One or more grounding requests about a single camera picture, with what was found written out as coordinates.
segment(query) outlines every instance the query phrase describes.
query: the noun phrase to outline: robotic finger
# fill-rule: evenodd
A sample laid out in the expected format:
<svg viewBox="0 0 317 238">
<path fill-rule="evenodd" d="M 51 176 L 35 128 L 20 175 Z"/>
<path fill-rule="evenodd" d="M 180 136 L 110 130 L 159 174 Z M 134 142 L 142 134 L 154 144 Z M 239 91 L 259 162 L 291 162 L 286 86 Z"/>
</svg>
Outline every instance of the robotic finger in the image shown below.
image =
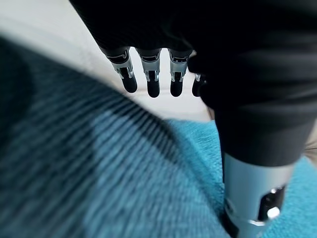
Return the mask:
<svg viewBox="0 0 317 238">
<path fill-rule="evenodd" d="M 114 70 L 120 75 L 125 90 L 129 93 L 137 91 L 137 81 L 129 54 L 130 47 L 121 47 L 114 50 L 105 50 L 100 47 L 100 49 L 110 60 Z"/>
<path fill-rule="evenodd" d="M 144 74 L 148 84 L 148 94 L 152 98 L 159 95 L 159 54 L 161 49 L 136 49 L 140 55 Z"/>
<path fill-rule="evenodd" d="M 175 51 L 168 49 L 170 58 L 170 93 L 174 97 L 181 95 L 183 90 L 183 79 L 187 69 L 187 60 L 192 50 Z"/>
</svg>

